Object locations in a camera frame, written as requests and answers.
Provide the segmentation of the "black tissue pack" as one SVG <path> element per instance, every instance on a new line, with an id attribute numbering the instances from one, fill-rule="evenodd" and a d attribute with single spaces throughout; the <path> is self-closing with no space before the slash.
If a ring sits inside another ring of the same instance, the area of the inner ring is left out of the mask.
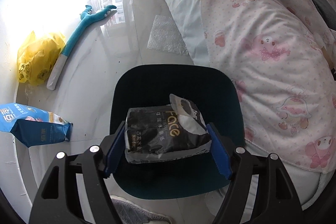
<path id="1" fill-rule="evenodd" d="M 170 94 L 170 104 L 130 108 L 125 157 L 132 164 L 179 160 L 208 153 L 211 137 L 193 102 Z"/>

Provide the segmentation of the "dark teal trash bin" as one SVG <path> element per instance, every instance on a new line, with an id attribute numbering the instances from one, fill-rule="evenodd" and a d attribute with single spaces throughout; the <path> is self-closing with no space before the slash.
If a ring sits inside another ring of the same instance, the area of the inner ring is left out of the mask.
<path id="1" fill-rule="evenodd" d="M 243 146 L 244 123 L 233 82 L 221 71 L 195 65 L 140 65 L 125 72 L 114 89 L 110 132 L 126 123 L 125 151 L 113 175 L 122 190 L 137 198 L 184 198 L 224 188 L 209 151 L 209 134 L 191 133 L 183 110 Z"/>

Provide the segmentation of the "grey floor mat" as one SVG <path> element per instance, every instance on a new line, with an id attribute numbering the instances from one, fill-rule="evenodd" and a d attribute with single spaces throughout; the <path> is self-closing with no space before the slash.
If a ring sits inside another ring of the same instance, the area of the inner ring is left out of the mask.
<path id="1" fill-rule="evenodd" d="M 119 196 L 110 196 L 122 223 L 131 224 L 172 224 L 175 221 L 163 214 L 146 210 Z"/>

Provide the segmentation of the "blue snack bag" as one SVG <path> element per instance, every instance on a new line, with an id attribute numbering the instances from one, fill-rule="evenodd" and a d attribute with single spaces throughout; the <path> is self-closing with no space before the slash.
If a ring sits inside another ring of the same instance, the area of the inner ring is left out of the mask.
<path id="1" fill-rule="evenodd" d="M 1 132 L 26 147 L 70 141 L 73 124 L 45 110 L 19 103 L 1 105 Z"/>

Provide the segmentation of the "yellow plastic bag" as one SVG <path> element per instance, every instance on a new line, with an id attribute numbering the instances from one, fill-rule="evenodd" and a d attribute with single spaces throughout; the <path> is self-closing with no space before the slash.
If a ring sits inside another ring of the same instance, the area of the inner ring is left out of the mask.
<path id="1" fill-rule="evenodd" d="M 60 32 L 51 32 L 41 38 L 31 32 L 18 49 L 18 82 L 38 86 L 48 80 L 65 44 L 65 36 Z"/>

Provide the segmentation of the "pink patterned duvet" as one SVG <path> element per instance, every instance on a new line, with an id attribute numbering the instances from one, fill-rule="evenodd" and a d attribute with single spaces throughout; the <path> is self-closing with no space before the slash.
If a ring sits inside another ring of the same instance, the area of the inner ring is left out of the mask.
<path id="1" fill-rule="evenodd" d="M 201 0 L 212 67 L 235 84 L 245 139 L 299 168 L 335 170 L 335 33 L 312 0 Z"/>

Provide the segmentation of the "bubble wrap sheet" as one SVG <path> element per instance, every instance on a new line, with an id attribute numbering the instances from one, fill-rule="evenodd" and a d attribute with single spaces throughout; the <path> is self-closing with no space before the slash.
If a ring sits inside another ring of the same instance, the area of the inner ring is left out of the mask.
<path id="1" fill-rule="evenodd" d="M 156 15 L 147 49 L 188 56 L 189 52 L 172 17 Z"/>

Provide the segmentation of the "white mattress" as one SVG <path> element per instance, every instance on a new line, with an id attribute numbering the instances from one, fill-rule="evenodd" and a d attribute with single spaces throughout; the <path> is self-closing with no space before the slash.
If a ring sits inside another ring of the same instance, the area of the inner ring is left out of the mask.
<path id="1" fill-rule="evenodd" d="M 212 67 L 202 24 L 201 0 L 165 0 L 179 29 L 194 64 Z M 260 150 L 246 141 L 246 149 L 256 155 L 269 152 Z M 313 172 L 289 164 L 281 159 L 290 174 L 303 208 L 307 208 L 321 195 L 334 171 Z"/>

